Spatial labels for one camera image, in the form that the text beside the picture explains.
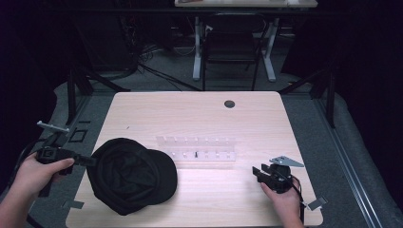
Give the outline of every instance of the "black backdrop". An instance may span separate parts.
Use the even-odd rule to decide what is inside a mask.
[[[82,49],[80,43],[74,48]],[[73,48],[55,19],[35,1],[0,2],[0,191],[23,148],[40,137],[67,80]],[[82,63],[85,54],[76,54]]]
[[[322,9],[343,9],[376,1],[319,1]],[[348,55],[336,70],[336,92],[349,111],[388,190],[403,210],[403,3],[382,1],[356,28]],[[297,32],[282,72],[306,77],[323,67],[346,35],[347,21],[307,20]]]

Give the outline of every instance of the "table surface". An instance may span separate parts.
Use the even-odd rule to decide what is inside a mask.
[[[233,101],[228,108],[225,101]],[[168,201],[119,216],[93,195],[86,174],[68,227],[246,227],[280,225],[252,166],[278,156],[303,163],[282,100],[276,92],[117,93],[94,151],[108,140],[129,138],[159,149],[156,137],[236,139],[235,161],[175,161],[178,188]],[[315,197],[305,167],[291,167],[305,201]],[[319,225],[320,210],[305,210],[305,225]]]
[[[180,3],[176,7],[220,7],[220,8],[315,8],[316,0],[201,0]]]

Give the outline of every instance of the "hand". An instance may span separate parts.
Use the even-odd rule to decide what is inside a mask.
[[[65,159],[54,163],[42,164],[36,159],[36,153],[29,155],[21,164],[11,188],[26,196],[37,197],[54,174],[74,164],[74,159]]]
[[[293,179],[294,186],[299,189],[299,183]],[[261,189],[269,197],[281,219],[284,227],[302,227],[299,219],[299,195],[294,188],[290,188],[285,193],[278,194],[270,189],[265,183],[260,184]]]

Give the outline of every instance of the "cable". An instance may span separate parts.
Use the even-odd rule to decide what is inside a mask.
[[[193,29],[192,23],[190,23],[189,17],[186,17],[186,21],[187,21],[187,23],[189,24],[189,26],[191,27],[191,29],[192,29],[192,31],[193,31],[193,34],[195,34],[195,30]],[[192,53],[192,52],[195,50],[195,48],[196,48],[196,44],[193,45],[192,49],[191,49],[190,51],[186,52],[186,53],[180,53],[180,52],[178,51],[179,47],[174,47],[173,49],[174,49],[175,52],[178,53],[179,55],[185,56],[185,55],[188,55],[188,54]]]
[[[299,179],[296,178],[295,176],[291,175],[291,177],[298,182],[298,185],[299,185],[299,190],[298,190],[296,188],[296,186],[290,180],[288,180],[286,177],[284,177],[284,175],[282,175],[279,171],[277,171],[276,169],[273,169],[273,171],[276,174],[278,174],[279,176],[281,176],[283,179],[285,179],[291,185],[291,187],[294,188],[294,190],[296,190],[296,192],[297,192],[297,194],[299,196],[299,218],[300,218],[300,220],[302,221],[302,224],[303,224],[304,223],[304,215],[305,215],[304,210],[305,210],[306,206],[305,206],[305,204],[303,204],[304,200],[303,200],[303,197],[302,197],[302,186],[300,184]]]
[[[170,75],[167,75],[167,74],[165,74],[165,73],[162,73],[162,72],[160,72],[160,71],[158,71],[158,70],[156,70],[156,69],[150,68],[150,67],[148,67],[148,66],[146,66],[146,65],[144,65],[144,64],[139,63],[139,66],[142,67],[145,71],[148,71],[148,72],[154,74],[154,75],[157,76],[157,77],[160,77],[160,78],[165,79],[165,80],[166,80],[167,82],[169,82],[171,85],[173,85],[172,83],[176,83],[176,84],[179,84],[179,85],[182,85],[182,86],[186,86],[186,87],[188,87],[188,88],[191,88],[191,89],[193,89],[193,90],[195,90],[195,91],[202,91],[201,89],[199,89],[199,88],[197,88],[197,87],[194,87],[194,86],[192,86],[192,85],[190,85],[190,84],[184,83],[184,82],[178,80],[177,78],[174,78],[174,77],[172,77],[172,76],[170,76]]]
[[[156,45],[144,47],[143,53],[139,56],[139,63],[143,64],[154,57],[154,51],[159,50]]]

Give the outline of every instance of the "black cap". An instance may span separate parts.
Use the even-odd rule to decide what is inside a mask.
[[[121,216],[167,201],[176,191],[177,169],[164,152],[120,138],[105,142],[91,157],[97,165],[86,171],[95,197]]]

